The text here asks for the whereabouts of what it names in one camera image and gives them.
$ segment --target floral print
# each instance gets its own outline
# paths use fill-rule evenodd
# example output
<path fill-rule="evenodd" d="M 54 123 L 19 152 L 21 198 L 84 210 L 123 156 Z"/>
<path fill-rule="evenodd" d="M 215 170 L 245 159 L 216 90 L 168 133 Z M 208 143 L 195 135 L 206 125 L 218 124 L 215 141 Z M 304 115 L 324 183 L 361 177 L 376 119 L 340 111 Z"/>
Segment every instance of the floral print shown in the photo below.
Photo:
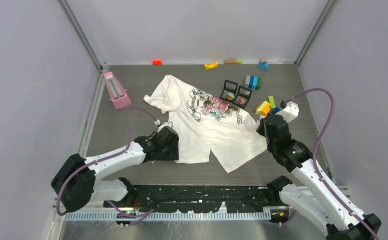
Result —
<path fill-rule="evenodd" d="M 232 116 L 233 112 L 239 110 L 237 107 L 232 106 L 230 103 L 227 103 L 216 96 L 210 95 L 202 90 L 199 92 L 200 100 L 204 101 L 201 110 L 201 113 L 204 115 L 212 116 L 220 121 L 222 118 Z"/>

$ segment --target gray wall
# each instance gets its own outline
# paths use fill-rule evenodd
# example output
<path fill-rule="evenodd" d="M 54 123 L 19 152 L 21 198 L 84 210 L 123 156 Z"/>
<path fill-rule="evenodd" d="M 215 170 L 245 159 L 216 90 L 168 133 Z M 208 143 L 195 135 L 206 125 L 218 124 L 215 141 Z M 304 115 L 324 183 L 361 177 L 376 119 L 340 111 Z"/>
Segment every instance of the gray wall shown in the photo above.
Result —
<path fill-rule="evenodd" d="M 326 0 L 71 0 L 109 65 L 293 63 Z"/>
<path fill-rule="evenodd" d="M 0 0 L 0 239 L 45 239 L 96 77 L 57 1 Z"/>
<path fill-rule="evenodd" d="M 381 218 L 380 237 L 388 240 L 388 1 L 340 0 L 300 72 L 307 89 L 334 94 L 324 149 L 336 180 Z M 321 129 L 329 100 L 322 93 L 308 97 Z"/>

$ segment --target pink toy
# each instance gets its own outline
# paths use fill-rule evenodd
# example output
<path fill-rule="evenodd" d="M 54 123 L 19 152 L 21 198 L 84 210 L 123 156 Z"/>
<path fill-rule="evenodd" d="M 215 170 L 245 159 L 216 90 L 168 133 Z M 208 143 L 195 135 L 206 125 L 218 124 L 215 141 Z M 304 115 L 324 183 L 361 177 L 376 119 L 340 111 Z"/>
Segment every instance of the pink toy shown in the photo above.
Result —
<path fill-rule="evenodd" d="M 117 110 L 129 106 L 132 101 L 116 75 L 109 71 L 104 77 L 114 108 Z"/>

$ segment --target white t-shirt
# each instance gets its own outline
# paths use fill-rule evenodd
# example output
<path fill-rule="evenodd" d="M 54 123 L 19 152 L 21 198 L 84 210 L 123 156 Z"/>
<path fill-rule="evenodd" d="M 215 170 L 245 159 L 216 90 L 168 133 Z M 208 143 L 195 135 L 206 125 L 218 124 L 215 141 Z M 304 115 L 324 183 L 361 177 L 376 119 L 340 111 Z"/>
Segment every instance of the white t-shirt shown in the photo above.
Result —
<path fill-rule="evenodd" d="M 256 132 L 258 124 L 249 113 L 172 75 L 144 100 L 169 113 L 179 135 L 177 163 L 208 162 L 211 150 L 231 172 L 266 150 L 266 138 Z"/>

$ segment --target reflective metal surface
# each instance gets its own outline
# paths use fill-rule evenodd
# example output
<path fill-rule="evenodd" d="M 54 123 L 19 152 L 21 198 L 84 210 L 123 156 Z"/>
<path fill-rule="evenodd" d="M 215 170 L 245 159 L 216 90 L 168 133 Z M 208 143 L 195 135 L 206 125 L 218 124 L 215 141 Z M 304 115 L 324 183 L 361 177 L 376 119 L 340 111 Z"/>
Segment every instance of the reflective metal surface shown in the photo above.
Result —
<path fill-rule="evenodd" d="M 324 235 L 297 214 L 285 226 L 265 221 L 159 221 L 118 227 L 107 221 L 65 221 L 61 240 L 318 240 Z"/>

